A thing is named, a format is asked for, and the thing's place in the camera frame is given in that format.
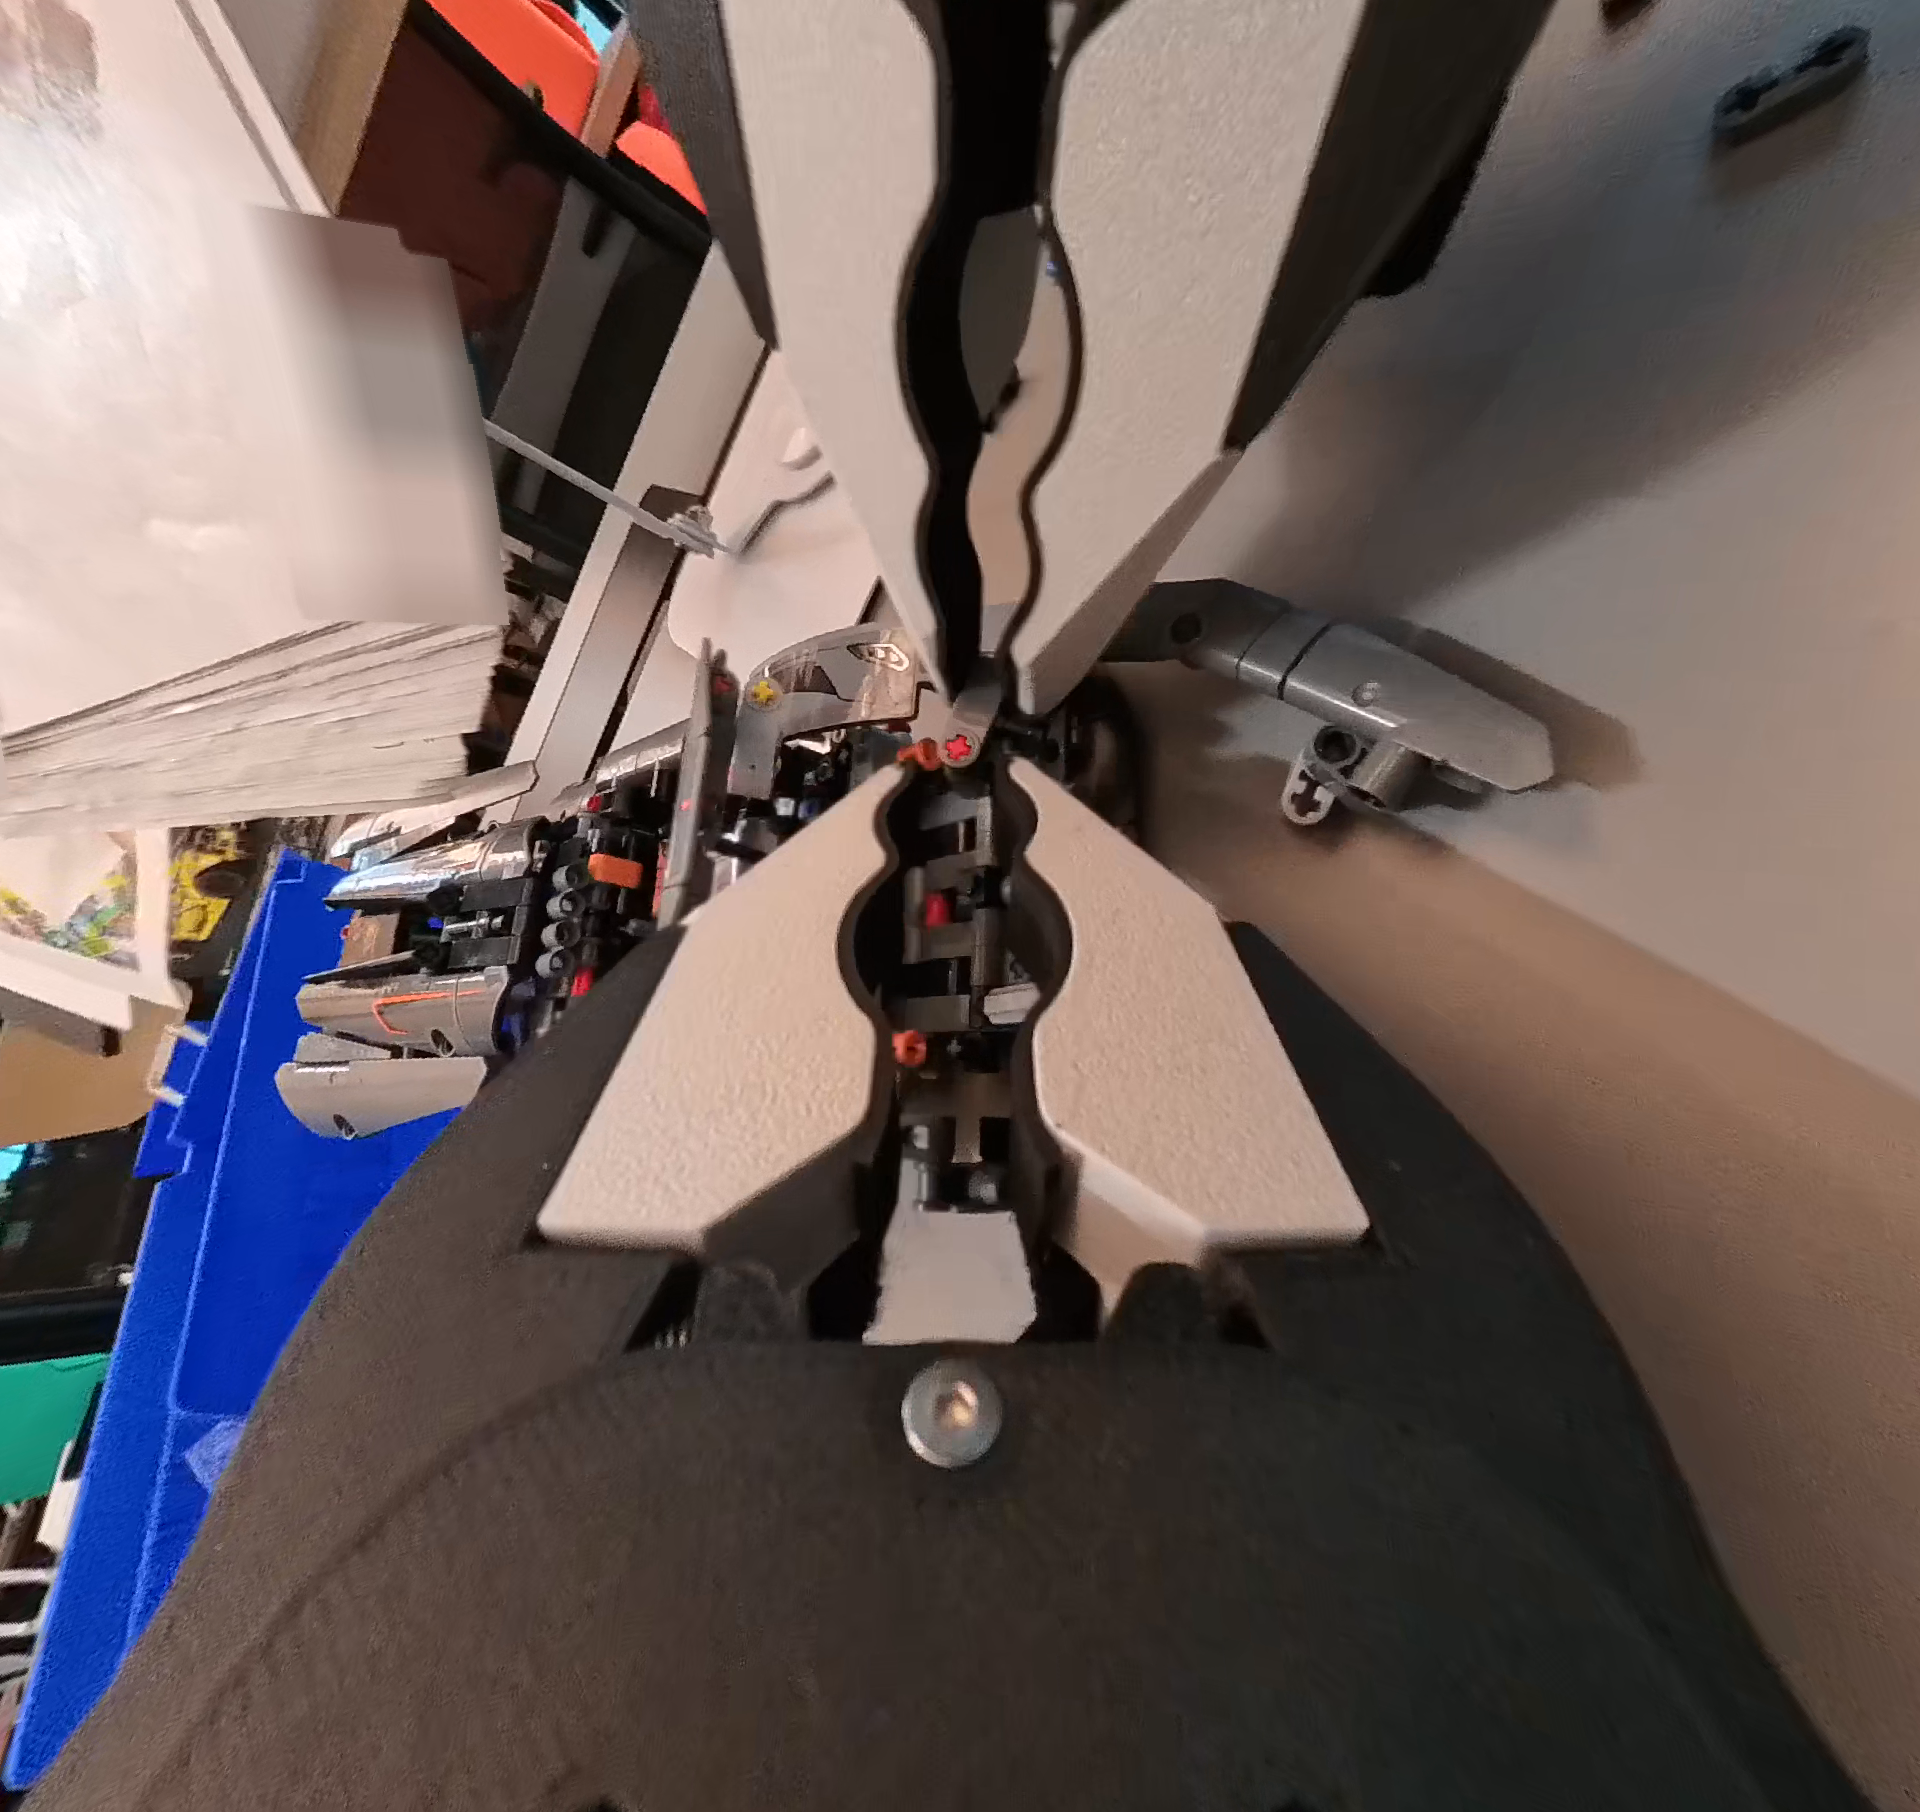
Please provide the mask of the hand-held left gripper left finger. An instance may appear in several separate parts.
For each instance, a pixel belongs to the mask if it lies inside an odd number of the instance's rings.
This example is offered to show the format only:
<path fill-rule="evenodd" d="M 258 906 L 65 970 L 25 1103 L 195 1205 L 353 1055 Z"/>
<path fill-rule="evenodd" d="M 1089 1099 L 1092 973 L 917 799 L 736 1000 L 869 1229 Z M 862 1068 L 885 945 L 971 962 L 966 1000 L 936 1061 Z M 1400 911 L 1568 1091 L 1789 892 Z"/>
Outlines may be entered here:
<path fill-rule="evenodd" d="M 801 1290 L 851 1247 L 883 1116 L 851 917 L 892 870 L 875 772 L 691 912 L 558 1177 L 541 1233 L 765 1272 Z"/>

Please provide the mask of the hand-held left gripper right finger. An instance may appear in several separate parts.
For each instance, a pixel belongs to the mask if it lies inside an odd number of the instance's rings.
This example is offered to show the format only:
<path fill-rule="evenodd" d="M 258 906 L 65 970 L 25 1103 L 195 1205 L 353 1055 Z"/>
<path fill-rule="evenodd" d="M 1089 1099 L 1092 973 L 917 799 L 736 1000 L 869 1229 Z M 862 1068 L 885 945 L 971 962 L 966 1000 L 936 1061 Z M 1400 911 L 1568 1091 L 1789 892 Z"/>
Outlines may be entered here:
<path fill-rule="evenodd" d="M 1007 775 L 1016 878 L 1067 934 L 1028 1030 L 1058 1244 L 1110 1310 L 1146 1267 L 1356 1247 L 1369 1216 L 1213 903 L 1044 771 Z"/>

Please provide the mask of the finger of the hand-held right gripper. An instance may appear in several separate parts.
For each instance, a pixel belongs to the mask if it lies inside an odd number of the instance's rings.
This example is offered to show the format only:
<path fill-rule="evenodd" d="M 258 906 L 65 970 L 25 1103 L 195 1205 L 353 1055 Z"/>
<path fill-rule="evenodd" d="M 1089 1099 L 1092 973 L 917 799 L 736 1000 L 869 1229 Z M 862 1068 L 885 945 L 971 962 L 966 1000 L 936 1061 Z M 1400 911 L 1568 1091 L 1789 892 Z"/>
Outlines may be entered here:
<path fill-rule="evenodd" d="M 1044 198 L 1072 391 L 1007 640 L 1055 705 L 1235 468 L 1226 436 L 1367 0 L 1121 0 L 1068 54 Z"/>
<path fill-rule="evenodd" d="M 1048 0 L 717 0 L 784 369 L 947 696 L 971 488 L 1036 282 Z"/>

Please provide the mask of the grey lego car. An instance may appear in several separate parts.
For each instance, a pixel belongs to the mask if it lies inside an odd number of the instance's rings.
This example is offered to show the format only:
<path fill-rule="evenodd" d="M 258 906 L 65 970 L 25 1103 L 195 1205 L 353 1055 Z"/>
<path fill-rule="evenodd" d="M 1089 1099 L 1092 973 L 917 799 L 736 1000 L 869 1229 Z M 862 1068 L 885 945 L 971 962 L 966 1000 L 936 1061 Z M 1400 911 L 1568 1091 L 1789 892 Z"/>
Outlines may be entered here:
<path fill-rule="evenodd" d="M 1019 829 L 1000 804 L 1013 762 L 1055 777 L 1137 836 L 1140 728 L 1113 679 L 1044 719 L 1009 711 L 981 673 L 936 698 L 898 625 L 856 625 L 739 674 L 700 647 L 685 721 L 600 758 L 550 812 L 365 846 L 327 896 L 344 955 L 299 990 L 307 1026 L 278 1075 L 312 1132 L 368 1138 L 452 1113 L 612 981 L 670 959 L 685 919 L 885 768 L 908 782 L 883 840 L 892 870 L 851 917 L 851 964 L 875 1000 L 880 1196 L 929 1212 L 1020 1207 L 1013 1063 L 1044 997 L 1013 936 Z"/>

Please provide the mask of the grey lego fender assembly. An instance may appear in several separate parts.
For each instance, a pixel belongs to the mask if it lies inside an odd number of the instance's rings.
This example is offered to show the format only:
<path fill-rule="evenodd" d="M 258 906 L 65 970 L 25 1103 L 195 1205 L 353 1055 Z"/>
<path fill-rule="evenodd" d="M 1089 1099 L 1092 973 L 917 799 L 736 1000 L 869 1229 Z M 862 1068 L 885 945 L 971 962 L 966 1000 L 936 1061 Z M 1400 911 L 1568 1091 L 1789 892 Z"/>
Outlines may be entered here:
<path fill-rule="evenodd" d="M 1307 717 L 1280 799 L 1299 829 L 1336 806 L 1400 812 L 1428 779 L 1515 794 L 1555 772 L 1541 721 L 1359 625 L 1222 576 L 1152 584 L 1100 659 L 1176 662 Z"/>

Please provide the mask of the small grey lego liftarm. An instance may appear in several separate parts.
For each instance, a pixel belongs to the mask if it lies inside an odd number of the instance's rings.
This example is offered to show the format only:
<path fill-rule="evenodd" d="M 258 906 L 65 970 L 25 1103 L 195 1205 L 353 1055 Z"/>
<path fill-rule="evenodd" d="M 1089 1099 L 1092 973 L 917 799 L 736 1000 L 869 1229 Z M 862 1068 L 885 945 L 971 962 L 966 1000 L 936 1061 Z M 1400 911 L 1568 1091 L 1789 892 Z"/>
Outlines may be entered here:
<path fill-rule="evenodd" d="M 1789 66 L 1752 71 L 1715 101 L 1712 144 L 1729 148 L 1780 129 L 1859 81 L 1869 61 L 1869 32 L 1849 23 L 1812 42 Z"/>

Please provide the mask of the orange tray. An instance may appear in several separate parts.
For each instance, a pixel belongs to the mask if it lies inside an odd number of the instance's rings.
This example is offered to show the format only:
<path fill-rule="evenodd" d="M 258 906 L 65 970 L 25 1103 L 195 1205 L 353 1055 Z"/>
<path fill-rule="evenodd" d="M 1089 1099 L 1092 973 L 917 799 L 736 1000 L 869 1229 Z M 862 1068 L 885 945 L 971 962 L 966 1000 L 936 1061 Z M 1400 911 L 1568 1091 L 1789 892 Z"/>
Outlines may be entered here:
<path fill-rule="evenodd" d="M 550 0 L 423 0 L 516 90 L 578 135 L 598 77 L 588 33 Z"/>
<path fill-rule="evenodd" d="M 705 198 L 680 143 L 646 119 L 632 119 L 616 137 L 613 152 L 642 169 L 667 192 L 680 197 L 698 216 L 708 216 Z"/>

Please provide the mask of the white book stand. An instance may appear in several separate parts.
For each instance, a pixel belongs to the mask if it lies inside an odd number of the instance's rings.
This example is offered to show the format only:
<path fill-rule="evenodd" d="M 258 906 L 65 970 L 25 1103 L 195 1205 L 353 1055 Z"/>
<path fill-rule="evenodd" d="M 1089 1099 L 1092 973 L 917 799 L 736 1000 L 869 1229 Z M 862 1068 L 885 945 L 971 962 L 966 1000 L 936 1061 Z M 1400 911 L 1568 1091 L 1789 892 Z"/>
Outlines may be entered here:
<path fill-rule="evenodd" d="M 637 504 L 652 487 L 693 492 L 722 551 L 603 520 L 508 752 L 527 780 L 493 823 L 550 812 L 603 752 L 685 719 L 704 644 L 743 673 L 885 610 L 781 354 L 676 345 L 612 487 Z"/>

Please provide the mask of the blue storage bin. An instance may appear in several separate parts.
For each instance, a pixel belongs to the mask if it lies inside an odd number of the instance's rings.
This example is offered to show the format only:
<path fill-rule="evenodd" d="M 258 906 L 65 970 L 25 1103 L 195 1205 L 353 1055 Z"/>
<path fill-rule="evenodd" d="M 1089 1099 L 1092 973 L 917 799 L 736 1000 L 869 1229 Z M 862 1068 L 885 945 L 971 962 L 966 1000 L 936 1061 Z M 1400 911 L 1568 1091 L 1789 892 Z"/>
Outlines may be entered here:
<path fill-rule="evenodd" d="M 301 981 L 338 957 L 338 870 L 278 857 L 221 1006 L 167 1066 L 133 1175 L 156 1196 L 133 1260 L 77 1512 L 61 1550 L 3 1783 L 27 1791 L 147 1627 L 275 1360 L 348 1243 L 448 1113 L 346 1139 L 303 1128 L 275 1074 Z"/>

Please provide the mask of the open instruction booklet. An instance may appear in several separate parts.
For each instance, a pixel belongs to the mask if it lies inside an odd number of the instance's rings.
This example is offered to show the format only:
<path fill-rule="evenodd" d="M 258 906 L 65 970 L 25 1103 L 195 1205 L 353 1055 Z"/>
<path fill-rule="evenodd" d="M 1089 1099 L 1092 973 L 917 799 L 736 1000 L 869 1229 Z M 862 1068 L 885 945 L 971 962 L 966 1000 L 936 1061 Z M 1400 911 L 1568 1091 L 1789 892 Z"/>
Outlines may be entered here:
<path fill-rule="evenodd" d="M 505 554 L 441 258 L 325 216 L 211 0 L 3 0 L 3 831 L 468 771 Z"/>

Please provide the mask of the colourful printed booklet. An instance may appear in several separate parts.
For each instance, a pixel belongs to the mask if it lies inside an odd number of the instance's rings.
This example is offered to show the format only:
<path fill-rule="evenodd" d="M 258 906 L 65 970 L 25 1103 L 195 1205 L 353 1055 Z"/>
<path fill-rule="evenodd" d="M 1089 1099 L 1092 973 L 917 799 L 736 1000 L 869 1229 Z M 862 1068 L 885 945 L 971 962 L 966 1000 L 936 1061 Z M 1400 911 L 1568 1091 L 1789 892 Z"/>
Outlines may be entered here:
<path fill-rule="evenodd" d="M 138 1009 L 184 1009 L 171 968 L 167 831 L 2 840 L 3 1002 L 129 1031 Z"/>

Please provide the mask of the green bin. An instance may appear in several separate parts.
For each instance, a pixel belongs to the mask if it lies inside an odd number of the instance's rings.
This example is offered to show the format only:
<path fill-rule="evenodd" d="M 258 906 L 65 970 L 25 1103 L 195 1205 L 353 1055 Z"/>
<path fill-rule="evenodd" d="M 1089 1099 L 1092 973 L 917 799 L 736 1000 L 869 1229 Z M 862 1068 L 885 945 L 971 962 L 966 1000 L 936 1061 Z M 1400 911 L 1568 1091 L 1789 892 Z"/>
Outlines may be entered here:
<path fill-rule="evenodd" d="M 51 1488 L 65 1448 L 108 1372 L 108 1352 L 2 1366 L 2 1505 Z"/>

